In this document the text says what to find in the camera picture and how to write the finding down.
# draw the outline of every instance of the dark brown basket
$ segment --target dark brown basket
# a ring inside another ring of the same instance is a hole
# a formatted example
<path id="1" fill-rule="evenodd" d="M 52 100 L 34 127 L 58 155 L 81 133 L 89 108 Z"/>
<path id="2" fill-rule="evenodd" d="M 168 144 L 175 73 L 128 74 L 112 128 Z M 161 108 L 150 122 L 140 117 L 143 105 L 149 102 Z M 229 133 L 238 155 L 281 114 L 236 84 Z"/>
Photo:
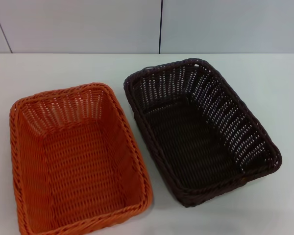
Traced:
<path id="1" fill-rule="evenodd" d="M 282 164 L 262 125 L 206 61 L 145 68 L 125 80 L 124 90 L 151 156 L 186 207 Z"/>

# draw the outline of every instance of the woven pattern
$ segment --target woven pattern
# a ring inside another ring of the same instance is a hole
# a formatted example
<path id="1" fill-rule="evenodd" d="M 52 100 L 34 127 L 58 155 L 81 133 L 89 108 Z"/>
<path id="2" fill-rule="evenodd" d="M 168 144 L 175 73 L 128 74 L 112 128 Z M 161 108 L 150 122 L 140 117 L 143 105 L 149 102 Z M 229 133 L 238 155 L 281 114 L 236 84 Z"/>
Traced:
<path id="1" fill-rule="evenodd" d="M 145 68 L 124 89 L 149 151 L 186 207 L 275 172 L 279 150 L 206 61 Z"/>
<path id="2" fill-rule="evenodd" d="M 22 235 L 75 235 L 122 223 L 152 201 L 149 177 L 112 90 L 43 92 L 10 111 Z"/>

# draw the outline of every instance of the white table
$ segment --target white table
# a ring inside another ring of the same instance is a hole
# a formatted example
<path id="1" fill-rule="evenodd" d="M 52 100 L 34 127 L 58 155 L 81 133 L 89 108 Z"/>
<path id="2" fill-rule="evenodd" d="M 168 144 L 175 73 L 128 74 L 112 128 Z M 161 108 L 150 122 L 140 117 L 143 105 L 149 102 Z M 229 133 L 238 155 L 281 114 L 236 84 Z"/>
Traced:
<path id="1" fill-rule="evenodd" d="M 281 168 L 195 208 L 167 191 L 123 91 L 144 67 L 197 57 L 210 62 L 263 124 L 282 153 Z M 143 214 L 97 235 L 294 235 L 294 54 L 0 54 L 0 235 L 18 235 L 9 110 L 42 91 L 103 82 L 123 107 L 150 174 L 154 202 Z"/>

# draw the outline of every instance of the rectangular basket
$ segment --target rectangular basket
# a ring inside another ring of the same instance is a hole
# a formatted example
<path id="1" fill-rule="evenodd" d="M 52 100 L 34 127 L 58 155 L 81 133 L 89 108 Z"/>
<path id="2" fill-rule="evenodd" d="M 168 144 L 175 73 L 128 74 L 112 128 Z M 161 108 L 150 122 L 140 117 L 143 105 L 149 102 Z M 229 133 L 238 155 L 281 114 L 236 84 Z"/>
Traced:
<path id="1" fill-rule="evenodd" d="M 75 235 L 143 212 L 152 191 L 112 90 L 100 83 L 39 93 L 10 110 L 22 235 Z"/>
<path id="2" fill-rule="evenodd" d="M 281 166 L 267 132 L 206 61 L 145 68 L 125 80 L 124 90 L 151 156 L 186 207 Z"/>

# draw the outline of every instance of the wicker basket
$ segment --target wicker basket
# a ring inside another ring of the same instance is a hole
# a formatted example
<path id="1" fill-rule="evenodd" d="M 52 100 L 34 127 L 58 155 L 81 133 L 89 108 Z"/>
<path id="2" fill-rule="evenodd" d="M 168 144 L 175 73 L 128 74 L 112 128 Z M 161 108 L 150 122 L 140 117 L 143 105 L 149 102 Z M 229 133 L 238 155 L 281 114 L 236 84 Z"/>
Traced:
<path id="1" fill-rule="evenodd" d="M 152 191 L 129 124 L 99 83 L 20 99 L 10 111 L 22 235 L 75 235 L 143 212 Z"/>
<path id="2" fill-rule="evenodd" d="M 206 61 L 145 68 L 124 89 L 153 159 L 186 207 L 281 166 L 267 132 Z"/>

